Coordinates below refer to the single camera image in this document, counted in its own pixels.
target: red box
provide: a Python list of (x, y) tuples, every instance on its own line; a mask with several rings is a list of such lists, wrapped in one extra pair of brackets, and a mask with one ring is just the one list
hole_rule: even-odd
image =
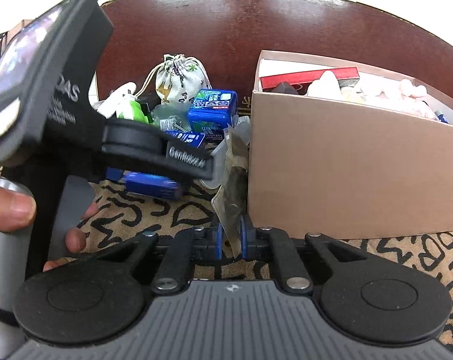
[(289, 83), (293, 86), (299, 95), (304, 95), (307, 92), (308, 86), (318, 80), (326, 71), (331, 71), (335, 74), (340, 88), (345, 86), (355, 86), (360, 79), (358, 69), (356, 67), (336, 67), (333, 69), (309, 70), (300, 71), (297, 73), (276, 74), (274, 76), (260, 77), (264, 92), (271, 92), (279, 83)]

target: device screen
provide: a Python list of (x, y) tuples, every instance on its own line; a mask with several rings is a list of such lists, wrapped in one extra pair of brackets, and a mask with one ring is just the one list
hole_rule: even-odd
[(45, 12), (23, 28), (9, 43), (0, 59), (0, 94), (20, 84), (29, 63), (68, 0)]

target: finger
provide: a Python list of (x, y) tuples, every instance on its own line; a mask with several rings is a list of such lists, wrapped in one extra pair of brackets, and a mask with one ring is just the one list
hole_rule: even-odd
[(65, 258), (57, 259), (57, 261), (47, 261), (43, 266), (43, 272), (49, 271), (50, 269), (53, 268), (58, 268), (59, 266), (67, 264), (68, 262), (69, 261)]
[(0, 231), (14, 231), (30, 225), (35, 211), (32, 197), (0, 188)]
[(68, 230), (65, 236), (65, 244), (67, 249), (72, 253), (80, 253), (86, 246), (85, 234), (77, 228)]
[(85, 214), (82, 215), (82, 219), (90, 218), (91, 216), (95, 215), (98, 212), (98, 205), (93, 202), (85, 211)]

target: round black cover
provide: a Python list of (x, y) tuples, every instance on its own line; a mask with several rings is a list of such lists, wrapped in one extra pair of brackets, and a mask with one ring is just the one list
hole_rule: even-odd
[(19, 290), (13, 312), (28, 335), (81, 345), (125, 330), (144, 303), (141, 286), (122, 264), (96, 260), (34, 276)]
[(319, 298), (328, 318), (369, 342), (407, 344), (439, 336), (452, 304), (444, 286), (400, 264), (374, 264), (340, 264)]

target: patterned tablecloth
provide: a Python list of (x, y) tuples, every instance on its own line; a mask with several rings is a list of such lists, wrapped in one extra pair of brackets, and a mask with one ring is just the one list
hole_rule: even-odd
[[(174, 235), (193, 225), (208, 226), (214, 214), (210, 204), (214, 191), (204, 190), (196, 184), (179, 202), (129, 194), (122, 184), (111, 181), (93, 186), (100, 211), (78, 225), (87, 235), (86, 252), (106, 248), (145, 230)], [(453, 232), (347, 242), (434, 276), (449, 289), (453, 299)], [(195, 269), (197, 278), (236, 280), (268, 278), (268, 275), (263, 262), (236, 262), (228, 256), (221, 266), (197, 266)], [(440, 341), (453, 351), (453, 307)]]

